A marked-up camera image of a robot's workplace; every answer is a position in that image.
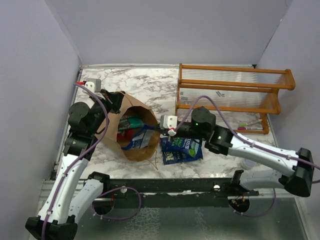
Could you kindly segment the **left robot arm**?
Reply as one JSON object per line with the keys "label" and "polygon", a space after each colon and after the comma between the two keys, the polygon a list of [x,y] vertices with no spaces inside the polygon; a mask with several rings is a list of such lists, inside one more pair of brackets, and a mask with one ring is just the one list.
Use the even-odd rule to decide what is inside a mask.
{"label": "left robot arm", "polygon": [[111,190],[108,176],[95,174],[75,194],[80,177],[87,167],[97,144],[96,137],[102,123],[108,124],[108,114],[119,114],[125,93],[100,91],[101,96],[90,92],[94,102],[74,103],[68,111],[69,134],[64,142],[63,156],[51,192],[37,216],[29,217],[25,228],[37,240],[72,240],[78,222],[96,197],[106,197]]}

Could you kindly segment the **blue white snack bag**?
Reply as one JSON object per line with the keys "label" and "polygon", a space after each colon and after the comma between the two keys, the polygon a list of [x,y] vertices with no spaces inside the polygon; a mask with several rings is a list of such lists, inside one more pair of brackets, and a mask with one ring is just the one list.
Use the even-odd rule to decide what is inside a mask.
{"label": "blue white snack bag", "polygon": [[149,141],[155,133],[154,127],[144,125],[137,133],[133,135],[127,146],[122,147],[122,150],[141,149],[148,146]]}

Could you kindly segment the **brown paper bag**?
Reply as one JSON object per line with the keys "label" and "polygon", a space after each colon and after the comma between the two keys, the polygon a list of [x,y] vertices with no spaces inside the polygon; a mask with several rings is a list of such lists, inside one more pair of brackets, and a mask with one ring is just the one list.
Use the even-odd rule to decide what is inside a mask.
{"label": "brown paper bag", "polygon": [[102,137],[102,142],[106,147],[108,147],[113,153],[120,157],[125,157],[129,161],[141,162],[149,160],[156,151],[158,144],[160,142],[160,134],[154,132],[153,136],[150,138],[148,146],[138,149],[122,150],[129,144],[129,141],[118,141],[117,134],[119,132],[118,125],[122,116],[137,116],[145,124],[149,126],[157,125],[157,119],[153,110],[134,98],[133,96],[125,93],[122,100],[122,105],[119,114],[108,113],[108,120],[104,120],[97,130],[95,136],[97,138]]}

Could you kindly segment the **teal snack packet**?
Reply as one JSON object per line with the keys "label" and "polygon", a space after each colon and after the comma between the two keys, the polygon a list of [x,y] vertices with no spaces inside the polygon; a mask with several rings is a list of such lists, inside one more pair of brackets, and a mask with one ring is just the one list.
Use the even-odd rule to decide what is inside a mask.
{"label": "teal snack packet", "polygon": [[144,122],[136,115],[124,115],[121,117],[118,130],[125,131],[128,129],[141,128],[144,125]]}

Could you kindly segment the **Kettle sea salt vinegar chips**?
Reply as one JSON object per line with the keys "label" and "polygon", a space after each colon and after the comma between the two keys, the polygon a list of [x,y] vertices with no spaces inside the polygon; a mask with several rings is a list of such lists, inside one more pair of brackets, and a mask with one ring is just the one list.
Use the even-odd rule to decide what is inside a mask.
{"label": "Kettle sea salt vinegar chips", "polygon": [[162,137],[160,139],[160,145],[162,150],[162,159],[164,165],[171,165],[177,163],[193,162],[199,159],[194,159],[182,153],[180,147],[183,143],[183,137],[175,137],[169,140],[168,137]]}

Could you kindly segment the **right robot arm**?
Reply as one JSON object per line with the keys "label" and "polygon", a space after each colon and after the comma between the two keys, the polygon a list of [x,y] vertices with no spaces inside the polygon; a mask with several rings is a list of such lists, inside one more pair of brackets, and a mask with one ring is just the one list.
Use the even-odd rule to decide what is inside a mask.
{"label": "right robot arm", "polygon": [[191,112],[191,121],[162,115],[160,133],[165,136],[203,140],[210,152],[250,160],[268,167],[262,171],[237,170],[229,189],[240,196],[254,189],[284,189],[298,197],[309,197],[313,184],[314,163],[310,150],[277,148],[254,141],[216,124],[216,116],[205,107]]}

